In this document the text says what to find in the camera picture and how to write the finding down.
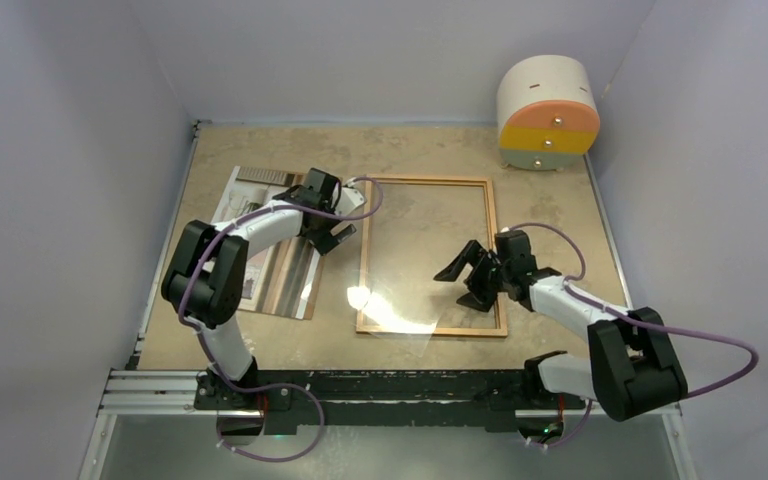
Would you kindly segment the brown frame backing board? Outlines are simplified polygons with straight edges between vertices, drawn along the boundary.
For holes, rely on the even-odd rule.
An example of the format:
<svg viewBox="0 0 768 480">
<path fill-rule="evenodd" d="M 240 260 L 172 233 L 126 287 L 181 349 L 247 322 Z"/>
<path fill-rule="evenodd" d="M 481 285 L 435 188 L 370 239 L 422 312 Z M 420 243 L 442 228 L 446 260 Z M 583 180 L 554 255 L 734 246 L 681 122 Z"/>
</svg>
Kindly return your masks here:
<svg viewBox="0 0 768 480">
<path fill-rule="evenodd" d="M 303 178 L 300 173 L 242 169 L 228 197 L 231 211 L 250 213 Z M 269 246 L 247 261 L 238 309 L 310 320 L 323 267 L 320 254 L 302 238 Z"/>
</svg>

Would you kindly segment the wooden picture frame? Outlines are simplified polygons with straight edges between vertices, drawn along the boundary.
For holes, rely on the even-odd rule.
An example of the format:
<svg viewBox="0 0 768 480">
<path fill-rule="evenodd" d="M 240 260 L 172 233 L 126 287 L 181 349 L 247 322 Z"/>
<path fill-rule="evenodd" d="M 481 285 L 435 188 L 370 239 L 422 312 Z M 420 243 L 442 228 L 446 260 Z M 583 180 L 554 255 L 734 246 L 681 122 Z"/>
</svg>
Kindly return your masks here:
<svg viewBox="0 0 768 480">
<path fill-rule="evenodd" d="M 493 182 L 489 177 L 468 176 L 444 176 L 444 175 L 410 175 L 410 174 L 371 174 L 381 185 L 430 185 L 441 187 L 469 187 L 481 188 L 484 198 L 485 217 L 487 222 L 487 238 L 492 246 L 495 245 L 494 235 L 497 231 L 496 202 Z M 369 280 L 369 253 L 371 237 L 371 218 L 368 217 L 362 223 L 362 241 L 360 248 L 360 273 L 359 286 L 367 287 Z M 365 334 L 430 334 L 444 337 L 472 337 L 472 338 L 506 338 L 508 336 L 508 322 L 505 309 L 499 301 L 494 307 L 493 328 L 464 328 L 464 327 L 437 327 L 419 324 L 418 326 L 398 327 L 395 322 L 383 324 L 367 323 L 371 320 L 363 308 L 358 310 L 356 316 L 355 331 Z"/>
</svg>

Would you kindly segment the clear acrylic sheet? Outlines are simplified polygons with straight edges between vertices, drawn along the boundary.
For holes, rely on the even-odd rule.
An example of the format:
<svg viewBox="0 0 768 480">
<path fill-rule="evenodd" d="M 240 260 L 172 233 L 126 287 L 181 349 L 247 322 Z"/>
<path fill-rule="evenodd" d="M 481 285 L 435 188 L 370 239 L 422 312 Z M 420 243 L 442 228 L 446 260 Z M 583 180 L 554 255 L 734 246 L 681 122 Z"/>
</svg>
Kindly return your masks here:
<svg viewBox="0 0 768 480">
<path fill-rule="evenodd" d="M 480 312 L 456 300 L 466 289 L 461 280 L 434 281 L 469 240 L 490 246 L 481 188 L 430 185 L 366 187 L 371 218 L 369 280 L 347 291 L 350 305 L 363 308 L 367 323 L 395 322 L 437 327 L 493 328 L 494 307 Z M 369 334 L 429 340 L 430 334 Z"/>
</svg>

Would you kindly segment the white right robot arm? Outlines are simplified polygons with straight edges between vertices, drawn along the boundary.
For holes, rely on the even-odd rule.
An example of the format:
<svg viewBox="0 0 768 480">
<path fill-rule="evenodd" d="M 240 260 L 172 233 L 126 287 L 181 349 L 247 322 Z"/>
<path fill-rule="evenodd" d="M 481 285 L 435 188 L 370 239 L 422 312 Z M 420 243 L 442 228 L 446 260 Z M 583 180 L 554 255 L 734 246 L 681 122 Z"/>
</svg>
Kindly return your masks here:
<svg viewBox="0 0 768 480">
<path fill-rule="evenodd" d="M 657 311 L 605 303 L 560 271 L 539 266 L 521 230 L 496 234 L 495 244 L 490 250 L 467 242 L 435 280 L 454 282 L 467 270 L 459 305 L 488 311 L 505 294 L 588 343 L 588 358 L 557 350 L 525 361 L 521 392 L 529 404 L 544 407 L 571 394 L 624 421 L 687 397 L 686 376 Z"/>
</svg>

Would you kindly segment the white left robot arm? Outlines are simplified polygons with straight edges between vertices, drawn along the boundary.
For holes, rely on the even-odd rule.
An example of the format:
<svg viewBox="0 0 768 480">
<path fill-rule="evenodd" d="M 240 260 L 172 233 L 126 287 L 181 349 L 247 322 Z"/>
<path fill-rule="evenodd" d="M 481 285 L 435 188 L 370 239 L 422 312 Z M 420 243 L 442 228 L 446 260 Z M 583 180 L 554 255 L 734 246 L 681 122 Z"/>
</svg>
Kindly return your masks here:
<svg viewBox="0 0 768 480">
<path fill-rule="evenodd" d="M 191 328 L 221 382 L 219 395 L 232 408 L 257 399 L 257 363 L 244 344 L 236 312 L 249 260 L 280 242 L 301 238 L 325 255 L 355 232 L 366 218 L 361 177 L 345 181 L 316 168 L 302 183 L 233 220 L 189 222 L 161 282 L 161 296 L 179 322 Z"/>
</svg>

